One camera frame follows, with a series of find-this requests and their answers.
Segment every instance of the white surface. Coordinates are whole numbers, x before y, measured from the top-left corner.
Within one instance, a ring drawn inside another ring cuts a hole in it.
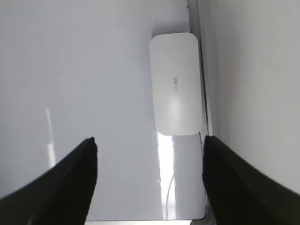
[[[214,133],[300,194],[300,1],[199,3]]]
[[[202,218],[199,136],[158,138],[150,78],[152,37],[188,30],[185,0],[0,1],[0,196],[94,136],[88,220]]]
[[[198,41],[191,33],[155,36],[150,43],[154,115],[164,135],[195,135],[202,125]]]

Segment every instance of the rounded rectangle device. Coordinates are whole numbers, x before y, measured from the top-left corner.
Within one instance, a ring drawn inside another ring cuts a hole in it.
[[[202,126],[200,62],[191,33],[157,35],[150,42],[155,124],[163,135],[195,135]]]

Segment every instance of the white wall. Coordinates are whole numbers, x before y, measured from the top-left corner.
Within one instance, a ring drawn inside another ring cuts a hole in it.
[[[168,219],[205,215],[199,136],[158,137],[151,90],[150,40],[188,32],[187,6],[0,1],[0,197],[94,136],[88,220],[166,219],[166,209]]]
[[[300,1],[199,0],[214,134],[300,193]]]

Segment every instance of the white panel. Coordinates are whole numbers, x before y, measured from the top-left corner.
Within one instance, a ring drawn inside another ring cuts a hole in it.
[[[300,193],[300,1],[199,1],[218,135]]]
[[[177,189],[175,174],[168,219],[204,216],[198,136],[181,147],[167,139],[167,156],[197,160],[177,166],[162,151],[161,179],[152,103],[149,43],[189,30],[185,0],[2,0],[0,27],[0,196],[94,136],[99,177],[88,220],[167,218],[160,181],[169,184],[170,171],[196,182],[178,184],[193,192]]]

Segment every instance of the metal edge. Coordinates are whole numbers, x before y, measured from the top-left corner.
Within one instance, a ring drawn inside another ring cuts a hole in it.
[[[200,0],[187,0],[189,19],[190,19],[190,32],[194,34],[198,39],[199,44],[199,58],[200,58],[200,78],[201,78],[201,92],[202,92],[202,129],[201,140],[204,143],[206,135],[213,135],[212,129],[212,117],[211,106],[209,97],[209,80],[205,79],[204,64],[203,64],[203,52],[202,52],[202,38],[201,38],[201,23],[199,15],[199,1]]]

